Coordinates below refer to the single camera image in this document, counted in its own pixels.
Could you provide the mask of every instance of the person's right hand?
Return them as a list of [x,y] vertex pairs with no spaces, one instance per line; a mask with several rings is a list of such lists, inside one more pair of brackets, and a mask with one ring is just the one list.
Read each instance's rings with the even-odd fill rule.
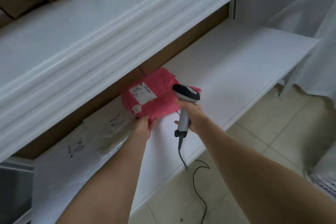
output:
[[176,99],[176,103],[187,110],[187,114],[191,120],[189,128],[192,132],[197,133],[198,128],[209,120],[209,117],[203,112],[200,105],[179,99]]

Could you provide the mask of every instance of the plastic mailer bag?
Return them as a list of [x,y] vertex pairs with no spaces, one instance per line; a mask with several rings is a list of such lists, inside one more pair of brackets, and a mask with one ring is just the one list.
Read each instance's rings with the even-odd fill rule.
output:
[[[179,83],[165,68],[159,68],[145,78],[131,84],[121,93],[122,105],[138,118],[149,116],[150,120],[177,112],[176,95],[172,87]],[[197,92],[199,88],[191,87]]]

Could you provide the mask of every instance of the person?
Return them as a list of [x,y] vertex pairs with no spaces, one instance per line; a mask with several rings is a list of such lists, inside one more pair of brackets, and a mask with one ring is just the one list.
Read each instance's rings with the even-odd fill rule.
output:
[[[307,180],[230,137],[197,104],[187,109],[224,182],[251,224],[336,223],[336,204]],[[57,224],[128,223],[146,142],[155,122],[141,118],[124,145],[73,198]]]

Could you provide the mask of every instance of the black wire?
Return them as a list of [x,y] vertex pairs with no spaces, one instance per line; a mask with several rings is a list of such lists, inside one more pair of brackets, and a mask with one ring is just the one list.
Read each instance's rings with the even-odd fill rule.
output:
[[180,152],[180,150],[178,150],[178,154],[180,155],[180,159],[182,160],[183,165],[184,165],[185,168],[188,170],[188,167],[187,167],[186,163],[184,162],[184,160],[183,160],[183,158],[182,158],[182,156],[181,156],[181,152]]
[[199,170],[200,168],[206,168],[206,169],[210,169],[209,165],[207,163],[205,163],[204,161],[202,160],[199,160],[199,159],[196,159],[195,161],[199,161],[199,162],[202,162],[205,166],[200,166],[198,168],[196,168],[194,174],[192,175],[192,184],[194,186],[194,190],[197,194],[197,196],[203,201],[204,205],[205,205],[205,211],[204,211],[204,214],[203,214],[203,217],[202,217],[202,220],[201,220],[201,224],[203,224],[203,221],[204,221],[204,218],[205,218],[205,215],[207,214],[207,211],[208,211],[208,205],[207,203],[203,200],[203,198],[201,198],[201,196],[197,193],[196,191],[196,188],[195,188],[195,173],[197,172],[197,170]]

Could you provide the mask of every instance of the tile floor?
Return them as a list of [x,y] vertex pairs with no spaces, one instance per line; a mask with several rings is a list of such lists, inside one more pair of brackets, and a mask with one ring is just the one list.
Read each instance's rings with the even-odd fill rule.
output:
[[[309,96],[293,89],[284,99],[276,97],[272,88],[228,133],[266,157],[302,175],[302,171],[318,161],[332,143],[336,111],[324,98]],[[221,179],[205,151],[198,159],[210,166],[200,169],[195,186],[208,204],[207,223],[249,223]],[[199,166],[193,162],[131,218],[130,224],[195,224],[200,223],[204,205],[194,192],[192,174]]]

